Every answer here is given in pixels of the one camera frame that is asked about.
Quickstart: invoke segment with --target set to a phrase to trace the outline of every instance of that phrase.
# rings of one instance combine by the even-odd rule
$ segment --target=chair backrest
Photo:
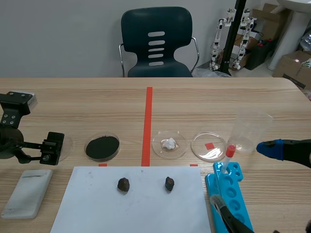
[[[175,50],[191,42],[192,18],[182,7],[135,9],[123,14],[121,30],[124,50],[137,55],[137,65],[151,62],[150,55],[152,62],[174,60]]]

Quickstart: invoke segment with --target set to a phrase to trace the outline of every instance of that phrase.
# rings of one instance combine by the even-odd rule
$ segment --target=red square paper
[[[214,144],[213,143],[206,143],[205,144],[205,146],[206,146],[206,149],[208,149],[208,150],[211,150],[211,149],[214,149],[215,147],[214,147]]]

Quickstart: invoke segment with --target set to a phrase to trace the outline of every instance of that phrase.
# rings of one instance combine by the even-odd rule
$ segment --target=wooden table
[[[211,131],[227,140],[239,107],[258,107],[273,116],[264,141],[311,137],[311,103],[292,82],[281,78],[0,79],[0,93],[26,90],[37,95],[38,106],[19,126],[25,140],[42,143],[54,131],[74,142],[69,156],[58,166],[37,161],[21,165],[16,158],[0,160],[0,211],[24,170],[53,169],[37,217],[0,220],[0,232],[50,232],[73,167],[97,166],[84,153],[85,143],[96,133],[113,132],[121,140],[121,150],[109,166],[140,166],[147,86],[154,88],[152,137],[172,130],[180,131],[188,141],[186,153],[175,160],[152,151],[152,166],[198,164],[203,179],[212,172],[212,163],[192,153],[191,139]],[[38,151],[26,152],[38,155]],[[303,233],[311,219],[311,169],[257,152],[236,153],[234,160],[244,173],[240,186],[255,232]]]

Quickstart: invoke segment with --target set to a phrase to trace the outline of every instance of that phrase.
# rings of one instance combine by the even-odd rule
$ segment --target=black chair
[[[182,7],[152,7],[130,10],[121,20],[123,44],[119,46],[121,66],[124,66],[121,47],[137,55],[136,65],[128,77],[192,77],[199,61],[199,49],[192,37],[190,12]],[[191,71],[174,59],[176,49],[194,40],[197,61]]]

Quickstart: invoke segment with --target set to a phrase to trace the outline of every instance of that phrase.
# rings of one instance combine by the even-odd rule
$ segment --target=test tube
[[[230,162],[230,159],[233,157],[234,152],[235,152],[236,146],[235,145],[229,145],[227,147],[227,151],[225,152],[225,161],[222,167],[222,174],[225,174],[225,171],[227,169],[227,166]]]

